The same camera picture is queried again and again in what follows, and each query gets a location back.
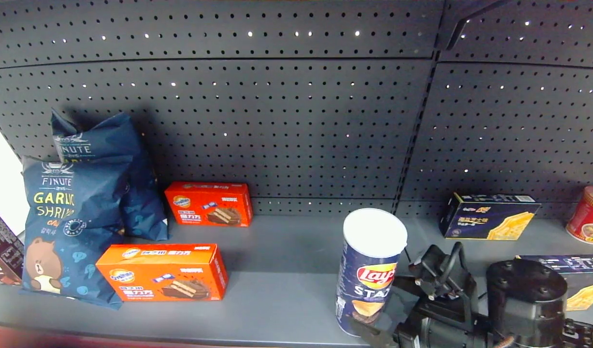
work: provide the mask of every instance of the cartoon bear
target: cartoon bear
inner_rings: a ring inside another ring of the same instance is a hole
[[[45,242],[38,237],[28,246],[25,256],[25,269],[32,278],[32,289],[60,293],[62,284],[62,262],[54,252],[54,242]]]

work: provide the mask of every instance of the potato chip image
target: potato chip image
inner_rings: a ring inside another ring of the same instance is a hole
[[[365,302],[359,300],[352,300],[352,305],[359,314],[365,317],[371,317],[372,315],[380,311],[382,306],[384,306],[384,302]]]
[[[531,212],[522,212],[513,216],[508,216],[497,227],[490,230],[489,240],[517,240],[522,231],[526,229],[528,223],[535,216]]]
[[[593,285],[583,288],[567,300],[566,310],[587,310],[593,304]]]

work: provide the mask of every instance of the gray metal shelf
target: gray metal shelf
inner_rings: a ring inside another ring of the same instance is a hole
[[[342,226],[343,218],[319,216],[256,216],[242,229],[173,223],[166,243],[219,244],[230,273],[223,301],[129,302],[113,311],[0,286],[0,324],[214,345],[366,346],[334,315]]]

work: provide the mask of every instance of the white lid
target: white lid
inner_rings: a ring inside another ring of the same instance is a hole
[[[348,214],[343,221],[343,236],[356,251],[371,258],[399,255],[408,238],[406,227],[396,216],[376,208]]]

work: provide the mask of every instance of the shelf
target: shelf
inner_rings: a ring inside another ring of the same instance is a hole
[[[486,291],[485,273],[493,262],[509,260],[516,255],[593,254],[593,245],[575,240],[565,231],[565,223],[557,220],[531,221],[515,242],[445,239],[438,229],[438,221],[433,218],[410,218],[402,221],[408,230],[406,250],[413,259],[426,251],[431,244],[436,244],[445,253],[449,253],[455,242],[462,242],[468,269],[475,276],[480,294]],[[479,311],[488,312],[487,297],[479,302]],[[571,319],[593,324],[593,305],[586,311],[570,311],[567,315]]]
[[[342,226],[341,217],[287,216],[256,216],[247,229],[173,223],[166,243],[219,244],[230,274],[223,301],[128,302],[113,311],[0,286],[0,324],[213,345],[366,346],[334,316]]]

